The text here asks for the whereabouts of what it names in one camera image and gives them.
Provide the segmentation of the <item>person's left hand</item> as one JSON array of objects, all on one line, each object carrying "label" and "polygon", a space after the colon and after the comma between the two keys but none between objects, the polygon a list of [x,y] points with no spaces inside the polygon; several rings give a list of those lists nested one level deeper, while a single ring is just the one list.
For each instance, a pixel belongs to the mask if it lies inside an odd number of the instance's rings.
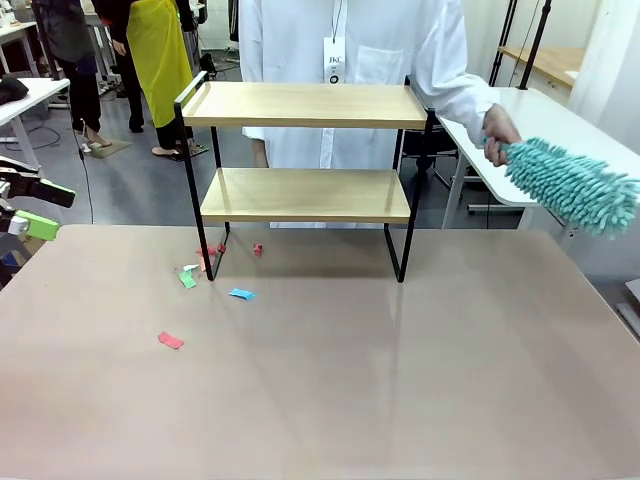
[{"label": "person's left hand", "polygon": [[486,136],[484,144],[485,158],[495,167],[506,165],[507,156],[502,149],[502,145],[521,143],[522,137],[501,105],[494,104],[486,112],[483,130]]}]

